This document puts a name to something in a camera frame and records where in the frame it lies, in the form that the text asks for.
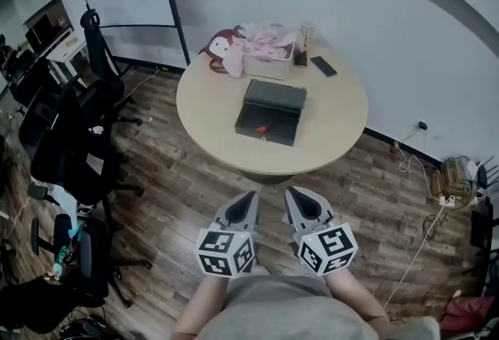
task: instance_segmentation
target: wooden floor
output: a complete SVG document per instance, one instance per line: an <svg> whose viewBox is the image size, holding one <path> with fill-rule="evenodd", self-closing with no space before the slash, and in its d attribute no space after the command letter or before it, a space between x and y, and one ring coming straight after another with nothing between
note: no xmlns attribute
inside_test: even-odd
<svg viewBox="0 0 499 340"><path fill-rule="evenodd" d="M151 73L128 72L127 89ZM136 103L122 111L141 117L143 125L115 124L115 142L129 156L122 180L140 183L146 192L142 197L127 192L111 195L115 217L125 225L115 237L113 253L145 256L154 268L123 270L122 290L133 299L133 306L126 310L111 291L104 307L107 322L125 338L167 338L200 282L193 255L199 229L207 227L228 198L247 190L260 192L260 262L273 274L310 274L288 247L292 230L283 222L283 191L289 185L322 194L340 219L351 225L359 244L352 272L384 303L422 241L423 219L438 212L427 196L421 167L415 163L408 172L399 172L388 145L362 135L343 158L326 168L278 186L258 185L207 156L189 138L175 107L177 84L177 76L159 72L134 93ZM7 144L16 167L11 172L12 190L5 191L0 204L14 216L27 199L29 161L17 138L18 122L5 120L5 103L0 123L4 134L6 126L12 127ZM42 236L51 239L56 214L54 207L32 200L20 215L11 240L18 253L15 272L22 282L42 274L53 262L50 255L31 253L31 219L39 217ZM10 230L10 223L3 225ZM474 291L476 278L461 276L464 268L472 266L473 252L469 213L451 215L437 238L425 245L389 304L390 316L440 318L455 290ZM23 334L35 337L28 331Z"/></svg>

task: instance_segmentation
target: pink cloth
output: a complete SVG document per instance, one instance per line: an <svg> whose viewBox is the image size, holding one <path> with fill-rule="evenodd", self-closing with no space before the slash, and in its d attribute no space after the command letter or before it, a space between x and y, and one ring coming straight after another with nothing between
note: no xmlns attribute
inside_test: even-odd
<svg viewBox="0 0 499 340"><path fill-rule="evenodd" d="M272 27L243 24L239 33L245 38L232 37L232 45L228 48L222 61L227 73L234 78L239 78L242 75L242 57L244 55L287 58L288 52L285 46L295 42L298 50L303 50L303 36L297 30L279 37L276 29Z"/></svg>

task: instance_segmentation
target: white basket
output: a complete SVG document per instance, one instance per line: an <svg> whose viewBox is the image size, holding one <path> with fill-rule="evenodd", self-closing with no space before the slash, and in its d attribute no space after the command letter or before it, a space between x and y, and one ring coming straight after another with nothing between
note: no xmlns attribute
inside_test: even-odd
<svg viewBox="0 0 499 340"><path fill-rule="evenodd" d="M295 42L285 47L287 58L266 58L262 56L243 55L242 70L245 74L264 76L274 80L285 80L291 69L295 52Z"/></svg>

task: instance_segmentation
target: baseboard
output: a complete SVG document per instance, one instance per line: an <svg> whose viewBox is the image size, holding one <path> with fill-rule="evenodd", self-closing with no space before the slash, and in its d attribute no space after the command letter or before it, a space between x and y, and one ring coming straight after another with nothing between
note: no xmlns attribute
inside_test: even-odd
<svg viewBox="0 0 499 340"><path fill-rule="evenodd" d="M364 128L363 131L366 135L372 136L373 138L376 138L378 140L381 140L382 142L385 142L386 144L392 145L395 141L398 142L398 140L393 139L389 136L384 135L383 133L379 133L376 131L373 131L372 129L369 128ZM436 158L430 157L428 154L424 154L423 152L407 146L406 144L401 144L400 145L401 150L407 151L410 154L414 154L416 157L420 158L421 160L427 161L436 167L440 167L442 165L442 161L438 161Z"/></svg>
<svg viewBox="0 0 499 340"><path fill-rule="evenodd" d="M164 71L168 71L169 73L182 75L185 69L181 69L179 67L169 66L167 64L158 64L156 62L146 62L144 60L135 60L134 58L127 57L119 57L112 56L116 62L124 62L126 64L130 64L131 66L141 66L147 67L149 69L163 69Z"/></svg>

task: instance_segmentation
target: desk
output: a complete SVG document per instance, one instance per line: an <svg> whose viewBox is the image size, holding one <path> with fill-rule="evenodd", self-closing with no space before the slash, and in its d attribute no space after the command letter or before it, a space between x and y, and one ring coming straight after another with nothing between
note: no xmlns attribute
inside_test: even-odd
<svg viewBox="0 0 499 340"><path fill-rule="evenodd" d="M366 91L357 76L328 49L315 47L307 54L308 67L293 66L284 81L247 75L235 80L213 73L206 53L197 56L182 74L177 89L177 109L187 133L206 153L257 182L281 182L283 177L313 171L340 158L366 126ZM318 55L338 71L336 76L327 78L310 62ZM305 108L293 147L235 132L234 124L252 78L306 88ZM261 175L269 180L261 180Z"/></svg>
<svg viewBox="0 0 499 340"><path fill-rule="evenodd" d="M68 42L71 41L73 41L74 43L68 46ZM63 83L67 83L68 78L66 77L66 75L61 70L61 67L58 64L59 63L64 64L72 76L77 76L78 72L74 69L73 65L71 64L71 60L78 53L80 53L83 50L83 48L85 48L85 46L87 46L85 35L73 32L65 40L63 40L60 44L58 44L54 48L54 50L52 50L50 54L47 56L47 60L51 62L52 66L54 67L54 70L60 76L61 81ZM85 84L83 83L81 78L78 80L78 82L85 87Z"/></svg>

